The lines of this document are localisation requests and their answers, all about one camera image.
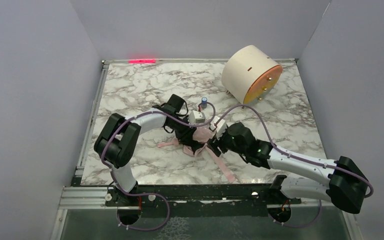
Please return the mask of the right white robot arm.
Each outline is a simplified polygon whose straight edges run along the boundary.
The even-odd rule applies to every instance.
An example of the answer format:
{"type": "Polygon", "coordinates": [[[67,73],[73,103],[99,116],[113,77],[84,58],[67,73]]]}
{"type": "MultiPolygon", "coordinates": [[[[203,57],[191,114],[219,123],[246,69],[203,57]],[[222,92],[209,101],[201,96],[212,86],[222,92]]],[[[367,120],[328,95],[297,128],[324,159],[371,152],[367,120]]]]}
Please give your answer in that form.
{"type": "Polygon", "coordinates": [[[211,123],[209,129],[215,135],[208,146],[216,156],[230,151],[255,167],[296,174],[278,182],[278,190],[286,198],[322,200],[347,213],[361,212],[369,181],[351,158],[334,160],[299,154],[255,138],[240,122],[230,126],[211,123]]]}

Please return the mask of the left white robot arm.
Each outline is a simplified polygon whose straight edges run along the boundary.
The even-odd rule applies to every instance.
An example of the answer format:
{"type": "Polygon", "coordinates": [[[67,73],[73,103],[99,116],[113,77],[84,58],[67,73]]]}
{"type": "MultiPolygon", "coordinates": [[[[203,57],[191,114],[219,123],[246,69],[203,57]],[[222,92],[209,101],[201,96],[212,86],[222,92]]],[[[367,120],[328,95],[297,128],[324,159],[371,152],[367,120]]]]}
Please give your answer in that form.
{"type": "Polygon", "coordinates": [[[190,125],[185,114],[180,113],[185,105],[183,98],[172,94],[168,102],[155,105],[137,116],[113,113],[109,117],[93,149],[110,169],[119,190],[131,194],[137,185],[129,162],[141,134],[163,128],[167,133],[174,133],[178,143],[191,150],[192,154],[204,146],[194,139],[197,128],[190,125]]]}

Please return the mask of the pink folding umbrella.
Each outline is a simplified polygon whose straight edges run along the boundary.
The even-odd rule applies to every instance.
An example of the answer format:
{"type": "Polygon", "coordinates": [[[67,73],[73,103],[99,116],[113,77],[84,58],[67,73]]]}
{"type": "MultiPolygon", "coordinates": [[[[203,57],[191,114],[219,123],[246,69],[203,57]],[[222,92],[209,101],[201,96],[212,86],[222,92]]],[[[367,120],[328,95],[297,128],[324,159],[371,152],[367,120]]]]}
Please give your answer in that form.
{"type": "Polygon", "coordinates": [[[207,141],[210,140],[214,136],[214,133],[205,127],[199,127],[192,135],[192,139],[197,141],[200,144],[204,144],[200,147],[195,153],[193,153],[192,148],[190,146],[183,145],[183,153],[192,157],[196,157],[202,150],[206,150],[214,163],[218,166],[219,170],[223,173],[229,183],[237,182],[236,176],[233,172],[225,165],[223,160],[216,156],[207,145],[207,141]]]}

